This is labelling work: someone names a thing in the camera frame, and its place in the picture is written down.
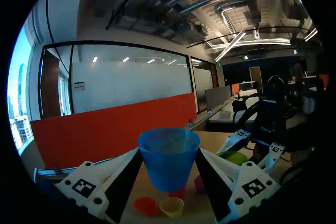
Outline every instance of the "blue cup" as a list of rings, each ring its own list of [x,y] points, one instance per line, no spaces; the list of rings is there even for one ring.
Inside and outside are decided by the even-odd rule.
[[[186,185],[199,136],[186,129],[159,128],[142,133],[138,144],[153,186],[163,192],[175,192]]]

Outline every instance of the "yellow cup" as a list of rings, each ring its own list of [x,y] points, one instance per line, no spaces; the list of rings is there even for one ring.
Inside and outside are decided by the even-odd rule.
[[[160,209],[171,218],[182,215],[184,201],[180,198],[167,198],[160,202]]]

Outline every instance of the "sky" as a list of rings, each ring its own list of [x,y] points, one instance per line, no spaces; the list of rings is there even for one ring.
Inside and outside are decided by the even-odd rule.
[[[12,59],[9,67],[8,74],[8,86],[7,86],[7,94],[10,96],[11,102],[13,104],[14,114],[18,114],[18,72],[20,69],[20,65],[24,64],[27,68],[29,55],[32,47],[30,46],[26,33],[24,31],[24,27],[21,28],[21,31],[18,35],[18,38],[15,43],[15,47],[12,54]],[[26,85],[23,83],[22,91],[25,92]]]

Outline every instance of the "orange panel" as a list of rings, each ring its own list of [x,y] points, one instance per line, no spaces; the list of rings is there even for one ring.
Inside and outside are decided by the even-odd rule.
[[[32,121],[47,169],[98,162],[138,146],[138,136],[160,127],[183,127],[196,120],[194,93],[69,116]]]
[[[322,79],[324,87],[327,87],[329,83],[329,74],[320,74],[318,77]]]
[[[235,95],[239,91],[239,83],[231,85],[232,95]]]

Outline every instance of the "sign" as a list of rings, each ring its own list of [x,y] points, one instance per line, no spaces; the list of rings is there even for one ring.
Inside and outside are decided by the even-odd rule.
[[[77,91],[77,90],[85,90],[85,84],[84,84],[84,82],[75,82],[73,84],[73,89],[75,89],[75,91]]]

